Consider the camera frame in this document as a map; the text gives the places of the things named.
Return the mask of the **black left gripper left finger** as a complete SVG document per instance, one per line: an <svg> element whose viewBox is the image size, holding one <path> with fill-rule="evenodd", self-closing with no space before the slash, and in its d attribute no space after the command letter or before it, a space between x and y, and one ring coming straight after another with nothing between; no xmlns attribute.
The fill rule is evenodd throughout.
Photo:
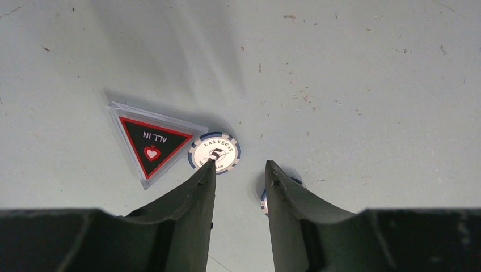
<svg viewBox="0 0 481 272"><path fill-rule="evenodd" d="M205 271L216 164L126 216L99 209L1 211L2 271Z"/></svg>

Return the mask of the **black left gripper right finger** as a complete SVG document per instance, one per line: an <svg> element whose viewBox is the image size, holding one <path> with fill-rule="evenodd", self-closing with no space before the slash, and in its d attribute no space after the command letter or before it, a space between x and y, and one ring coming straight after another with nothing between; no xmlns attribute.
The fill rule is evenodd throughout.
<svg viewBox="0 0 481 272"><path fill-rule="evenodd" d="M479 209L341 209L265 165L276 271L479 271Z"/></svg>

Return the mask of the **white blue poker chip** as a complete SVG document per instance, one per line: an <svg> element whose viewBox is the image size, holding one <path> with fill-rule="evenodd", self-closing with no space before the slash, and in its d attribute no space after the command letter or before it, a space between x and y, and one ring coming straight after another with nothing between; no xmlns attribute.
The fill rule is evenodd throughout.
<svg viewBox="0 0 481 272"><path fill-rule="evenodd" d="M193 169L200 169L209 160L215 161L216 174L232 170L241 159L241 147L230 134L213 131L192 142L188 161Z"/></svg>

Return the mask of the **all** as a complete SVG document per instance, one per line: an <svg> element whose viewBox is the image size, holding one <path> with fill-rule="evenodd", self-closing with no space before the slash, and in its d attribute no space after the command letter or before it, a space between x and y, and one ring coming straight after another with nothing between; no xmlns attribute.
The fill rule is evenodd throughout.
<svg viewBox="0 0 481 272"><path fill-rule="evenodd" d="M178 162L206 126L112 101L113 122L146 190Z"/></svg>

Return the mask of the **white poker chip front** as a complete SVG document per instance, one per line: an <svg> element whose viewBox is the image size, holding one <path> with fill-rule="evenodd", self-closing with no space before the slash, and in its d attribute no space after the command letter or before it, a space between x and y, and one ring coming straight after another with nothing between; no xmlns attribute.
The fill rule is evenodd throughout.
<svg viewBox="0 0 481 272"><path fill-rule="evenodd" d="M295 178L295 177L291 177L291 179L301 185L303 188L306 188L306 185L299 179ZM262 210L262 212L264 213L265 216L269 217L269 213L268 213L268 201L267 201L267 190L264 189L262 194L261 194L261 197L260 197L260 208Z"/></svg>

